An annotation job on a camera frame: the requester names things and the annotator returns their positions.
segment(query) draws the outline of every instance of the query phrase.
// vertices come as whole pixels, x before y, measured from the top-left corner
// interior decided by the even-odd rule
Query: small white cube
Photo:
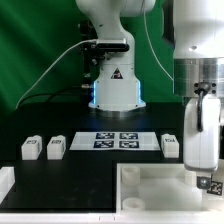
[[[29,137],[22,145],[23,160],[37,160],[42,151],[42,138],[38,135]]]
[[[165,158],[179,158],[179,143],[175,135],[162,135],[161,148]]]
[[[66,150],[65,137],[60,135],[52,137],[47,145],[47,158],[48,160],[61,160]]]

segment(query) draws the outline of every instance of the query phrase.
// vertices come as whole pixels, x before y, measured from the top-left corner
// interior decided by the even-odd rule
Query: sticker
[[[112,75],[111,79],[123,79],[120,70],[117,68]]]
[[[113,148],[114,141],[96,141],[94,143],[94,149],[106,149],[106,148]]]
[[[114,139],[114,133],[97,133],[96,139]]]
[[[51,144],[61,144],[61,140],[52,140]]]
[[[166,142],[176,142],[175,139],[173,139],[173,138],[167,138],[167,139],[165,139],[165,141]]]
[[[123,149],[139,149],[138,141],[120,141],[119,147]]]
[[[211,188],[207,190],[207,193],[222,196],[222,189],[223,189],[222,182],[212,181]]]
[[[137,133],[120,133],[120,139],[138,139]]]
[[[26,144],[36,144],[37,143],[37,141],[36,140],[29,140],[29,141],[27,141],[27,143]]]

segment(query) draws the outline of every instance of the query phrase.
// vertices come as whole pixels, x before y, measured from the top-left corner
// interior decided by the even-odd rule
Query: black table
[[[0,212],[116,212],[117,163],[182,163],[184,108],[179,103],[151,103],[146,112],[127,119],[90,114],[78,103],[34,103],[16,110],[0,126],[0,167],[15,167],[16,184]],[[162,152],[69,151],[77,131],[153,131],[180,143],[179,159]],[[29,136],[43,137],[37,161],[22,161],[21,146]],[[67,150],[61,161],[48,161],[46,145],[64,135]]]

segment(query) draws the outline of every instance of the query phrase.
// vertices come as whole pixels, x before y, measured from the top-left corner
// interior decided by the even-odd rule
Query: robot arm
[[[185,111],[184,164],[197,172],[198,187],[208,189],[219,161],[224,1],[174,0],[173,4],[174,93],[191,98]]]
[[[79,9],[91,20],[98,40],[96,49],[105,51],[100,75],[94,83],[94,113],[127,117],[145,107],[140,82],[134,74],[135,41],[124,30],[120,16],[138,16],[152,9],[155,0],[76,0]]]

